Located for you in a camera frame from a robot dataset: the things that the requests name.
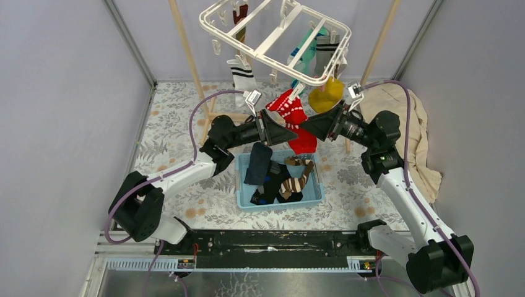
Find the light blue plastic basket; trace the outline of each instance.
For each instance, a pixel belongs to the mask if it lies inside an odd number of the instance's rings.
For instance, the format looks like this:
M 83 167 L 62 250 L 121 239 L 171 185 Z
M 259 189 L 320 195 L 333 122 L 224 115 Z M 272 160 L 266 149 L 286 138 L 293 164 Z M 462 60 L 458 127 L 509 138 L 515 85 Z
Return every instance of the light blue plastic basket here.
M 284 159 L 296 156 L 293 150 L 278 150 L 274 151 L 272 161 L 284 164 Z M 312 154 L 303 154 L 298 156 L 301 159 L 311 159 Z M 298 202 L 289 202 L 280 204 L 277 199 L 273 204 L 255 205 L 250 203 L 251 196 L 257 190 L 257 186 L 245 184 L 246 170 L 249 165 L 249 153 L 242 153 L 235 159 L 235 174 L 237 181 L 237 205 L 245 212 L 264 212 L 279 209 L 296 209 L 299 207 L 312 207 L 324 200 L 324 186 L 321 180 L 321 175 L 318 172 L 317 164 L 319 164 L 319 156 L 317 153 L 313 154 L 315 162 L 314 168 L 310 173 L 308 182 L 302 190 L 303 199 Z M 290 175 L 293 178 L 298 178 L 303 174 L 304 166 L 287 166 Z

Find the white wall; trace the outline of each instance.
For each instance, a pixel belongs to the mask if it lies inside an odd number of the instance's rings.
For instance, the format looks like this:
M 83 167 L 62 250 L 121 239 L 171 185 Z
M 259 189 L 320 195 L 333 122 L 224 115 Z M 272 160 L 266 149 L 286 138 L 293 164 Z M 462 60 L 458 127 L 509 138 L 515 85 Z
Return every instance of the white wall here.
M 1 296 L 77 296 L 149 86 L 102 1 L 0 2 Z
M 442 218 L 474 242 L 483 296 L 522 296 L 525 2 L 446 1 L 404 80 L 428 112 Z
M 168 1 L 116 0 L 115 2 L 155 78 L 157 80 L 191 80 L 191 73 Z M 201 28 L 198 22 L 199 14 L 214 2 L 216 0 L 177 0 L 201 79 L 231 80 L 230 69 L 226 66 L 225 61 L 233 58 L 233 50 L 223 44 L 221 55 L 216 56 L 212 50 L 212 37 Z M 261 0 L 251 0 L 249 2 L 250 11 L 261 2 Z M 280 1 L 274 2 L 271 8 L 264 12 L 264 18 L 254 19 L 254 24 L 248 26 L 247 44 L 260 44 L 276 27 Z M 394 75 L 432 2 L 432 0 L 401 1 L 371 77 Z M 349 66 L 344 77 L 361 77 L 391 1 L 302 0 L 299 3 L 340 20 L 352 29 L 347 56 Z M 228 12 L 228 17 L 229 27 L 227 28 L 231 28 L 231 12 Z M 280 61 L 286 61 L 287 56 L 305 35 L 309 20 L 309 18 L 296 20 L 289 28 L 289 33 L 285 34 L 268 54 Z M 254 72 L 259 78 L 268 79 L 270 71 L 270 68 L 263 64 L 254 65 Z

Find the white sock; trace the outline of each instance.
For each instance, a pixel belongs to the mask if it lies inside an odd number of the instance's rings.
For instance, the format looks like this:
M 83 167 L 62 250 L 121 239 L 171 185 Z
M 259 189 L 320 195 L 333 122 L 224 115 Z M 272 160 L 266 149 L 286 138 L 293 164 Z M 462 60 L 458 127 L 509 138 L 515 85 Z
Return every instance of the white sock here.
M 341 77 L 341 74 L 348 66 L 348 62 L 346 61 L 346 58 L 343 57 L 339 63 L 337 63 L 337 79 Z
M 235 84 L 235 90 L 237 91 L 253 91 L 257 88 L 257 83 L 253 77 L 251 67 L 245 68 L 237 59 L 226 61 L 230 69 L 232 70 L 233 83 Z M 238 107 L 246 105 L 243 94 L 235 94 L 235 104 Z

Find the red patterned sock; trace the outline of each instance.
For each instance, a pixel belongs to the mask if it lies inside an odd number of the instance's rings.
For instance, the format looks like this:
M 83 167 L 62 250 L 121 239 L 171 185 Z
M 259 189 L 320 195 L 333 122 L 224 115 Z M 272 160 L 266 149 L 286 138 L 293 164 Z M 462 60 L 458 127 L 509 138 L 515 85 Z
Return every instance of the red patterned sock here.
M 297 133 L 299 138 L 288 141 L 288 144 L 296 154 L 315 153 L 317 150 L 317 138 L 310 132 L 299 127 L 299 125 L 286 124 L 286 128 Z
M 276 111 L 287 123 L 299 125 L 303 121 L 306 121 L 308 117 L 303 110 L 301 99 L 299 97 L 295 97 L 294 99 L 289 98 L 292 92 L 293 89 L 284 92 L 279 98 L 268 103 L 266 109 Z
M 301 99 L 299 97 L 293 100 L 289 99 L 293 90 L 284 92 L 279 98 L 268 103 L 266 109 L 276 111 L 286 121 L 286 128 L 297 133 L 299 138 L 288 141 L 288 144 L 296 154 L 315 153 L 317 149 L 317 138 L 310 132 L 299 127 L 308 117 L 303 110 Z

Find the metal floor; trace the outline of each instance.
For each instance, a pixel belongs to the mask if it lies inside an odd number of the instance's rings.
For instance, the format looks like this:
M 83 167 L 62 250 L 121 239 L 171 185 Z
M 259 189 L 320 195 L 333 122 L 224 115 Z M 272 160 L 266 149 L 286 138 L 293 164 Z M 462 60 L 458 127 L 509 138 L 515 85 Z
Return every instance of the metal floor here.
M 100 296 L 141 297 L 145 272 L 109 270 L 106 272 Z M 384 277 L 408 281 L 404 269 L 391 259 L 384 260 Z M 193 272 L 184 278 L 188 296 L 192 297 L 318 297 L 318 296 L 384 296 L 374 279 L 364 281 L 355 273 L 308 272 Z M 389 296 L 419 296 L 396 282 L 382 280 Z M 151 297 L 183 297 L 180 282 L 169 278 L 167 272 L 154 272 L 149 283 Z M 425 296 L 444 296 L 435 291 Z

